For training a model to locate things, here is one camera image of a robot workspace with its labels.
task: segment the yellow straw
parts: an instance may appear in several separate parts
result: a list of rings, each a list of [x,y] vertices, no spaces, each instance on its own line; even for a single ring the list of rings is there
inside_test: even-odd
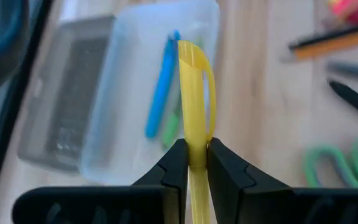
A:
[[[215,81],[204,52],[195,44],[178,41],[180,88],[185,140],[189,147],[191,211],[194,224],[209,224],[209,187],[206,171],[207,146],[213,136],[216,117]],[[203,94],[203,70],[207,74],[210,100],[209,131]]]

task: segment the pink object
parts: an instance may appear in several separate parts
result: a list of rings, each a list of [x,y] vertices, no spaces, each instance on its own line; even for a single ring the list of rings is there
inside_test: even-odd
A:
[[[358,24],[358,7],[352,9],[358,0],[335,0],[332,2],[333,13],[338,17],[345,17],[347,22]]]

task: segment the blue marker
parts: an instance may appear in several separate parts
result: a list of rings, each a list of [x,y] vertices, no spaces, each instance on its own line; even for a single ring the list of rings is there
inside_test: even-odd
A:
[[[180,34],[176,30],[173,37],[168,37],[165,46],[160,78],[158,78],[157,87],[155,88],[153,102],[149,111],[149,119],[145,130],[146,137],[149,139],[155,137],[158,128],[160,127],[165,103],[167,101],[178,60],[178,40],[180,40]]]

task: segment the wooden table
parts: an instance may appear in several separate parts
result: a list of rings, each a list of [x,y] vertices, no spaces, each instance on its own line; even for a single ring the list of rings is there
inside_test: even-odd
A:
[[[56,1],[30,88],[35,85],[34,77],[42,67],[45,49],[60,19],[118,14],[124,6],[142,2],[150,1]],[[221,35],[215,68],[218,89],[215,136],[247,161],[291,186],[306,185],[301,157],[308,147],[327,142],[346,150],[358,138],[358,113],[332,93],[326,77],[335,75],[324,71],[328,58],[357,62],[358,48],[314,61],[279,61],[289,41],[321,29],[321,20],[328,14],[325,2],[218,0]],[[358,90],[358,80],[336,78]],[[51,172],[17,158],[25,113],[22,110],[17,120],[0,177],[0,223],[11,222],[12,204],[26,190],[89,184],[79,176]]]

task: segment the green scissors handle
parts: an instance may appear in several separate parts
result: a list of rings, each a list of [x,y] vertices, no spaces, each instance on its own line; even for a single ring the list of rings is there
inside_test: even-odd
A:
[[[358,188],[358,141],[352,147],[351,160],[348,162],[342,151],[334,146],[322,145],[312,148],[304,157],[304,172],[311,187],[322,187],[316,165],[322,157],[328,157],[341,180],[348,186]]]

